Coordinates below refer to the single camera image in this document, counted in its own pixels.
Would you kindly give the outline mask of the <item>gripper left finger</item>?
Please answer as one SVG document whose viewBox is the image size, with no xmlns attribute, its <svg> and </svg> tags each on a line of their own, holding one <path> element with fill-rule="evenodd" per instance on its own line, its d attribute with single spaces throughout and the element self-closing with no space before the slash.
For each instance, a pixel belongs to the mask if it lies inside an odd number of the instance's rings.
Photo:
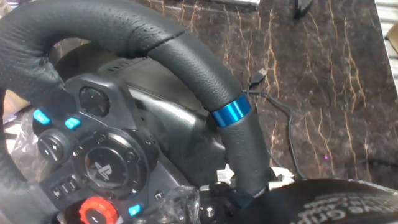
<svg viewBox="0 0 398 224">
<path fill-rule="evenodd" d="M 218 169 L 216 171 L 217 182 L 228 184 L 229 186 L 235 185 L 234 176 L 235 176 L 235 173 L 230 168 L 229 164 L 226 164 L 223 169 Z"/>
</svg>

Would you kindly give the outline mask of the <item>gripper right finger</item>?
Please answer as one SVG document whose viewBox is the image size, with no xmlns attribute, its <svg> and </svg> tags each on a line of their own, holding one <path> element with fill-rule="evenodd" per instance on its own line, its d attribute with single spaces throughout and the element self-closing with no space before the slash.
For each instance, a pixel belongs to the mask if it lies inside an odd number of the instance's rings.
<svg viewBox="0 0 398 224">
<path fill-rule="evenodd" d="M 274 190 L 295 182 L 295 175 L 283 167 L 271 167 L 275 178 L 269 182 L 269 190 Z"/>
</svg>

